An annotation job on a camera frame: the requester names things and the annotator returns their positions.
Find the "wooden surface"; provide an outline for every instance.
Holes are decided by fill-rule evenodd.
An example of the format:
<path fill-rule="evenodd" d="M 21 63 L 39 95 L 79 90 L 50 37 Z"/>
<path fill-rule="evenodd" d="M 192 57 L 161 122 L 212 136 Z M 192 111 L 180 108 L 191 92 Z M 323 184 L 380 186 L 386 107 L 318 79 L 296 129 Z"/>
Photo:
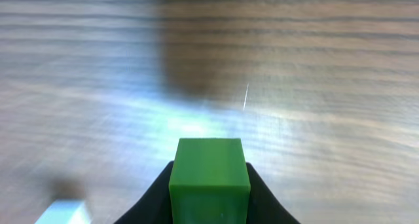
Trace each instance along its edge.
<path fill-rule="evenodd" d="M 418 61 L 419 0 L 0 0 L 0 223 L 112 223 L 180 137 L 301 223 L 418 223 Z"/>

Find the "green box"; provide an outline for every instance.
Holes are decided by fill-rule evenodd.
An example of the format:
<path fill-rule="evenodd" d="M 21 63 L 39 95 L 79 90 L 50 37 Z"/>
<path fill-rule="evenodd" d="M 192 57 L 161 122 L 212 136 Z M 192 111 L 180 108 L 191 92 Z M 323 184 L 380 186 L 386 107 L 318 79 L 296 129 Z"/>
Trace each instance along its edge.
<path fill-rule="evenodd" d="M 240 139 L 180 139 L 169 182 L 174 224 L 245 224 L 250 181 Z"/>

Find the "table top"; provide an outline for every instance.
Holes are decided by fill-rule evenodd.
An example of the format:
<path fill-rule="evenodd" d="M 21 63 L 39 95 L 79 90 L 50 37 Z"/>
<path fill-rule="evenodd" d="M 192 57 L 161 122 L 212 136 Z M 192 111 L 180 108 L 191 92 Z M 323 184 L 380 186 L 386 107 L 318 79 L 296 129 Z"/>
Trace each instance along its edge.
<path fill-rule="evenodd" d="M 301 223 L 416 223 L 418 60 L 419 0 L 0 0 L 0 222 L 220 137 Z"/>

